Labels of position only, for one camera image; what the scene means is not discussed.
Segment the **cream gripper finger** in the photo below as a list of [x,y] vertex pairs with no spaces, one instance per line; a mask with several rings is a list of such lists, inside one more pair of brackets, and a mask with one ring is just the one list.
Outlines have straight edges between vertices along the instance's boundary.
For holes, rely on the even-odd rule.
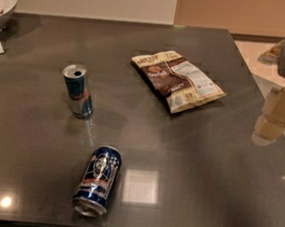
[[268,146],[277,141],[284,132],[284,126],[270,122],[265,115],[260,115],[255,123],[251,139],[256,145]]
[[269,122],[285,128],[285,86],[273,87],[263,104],[262,113]]

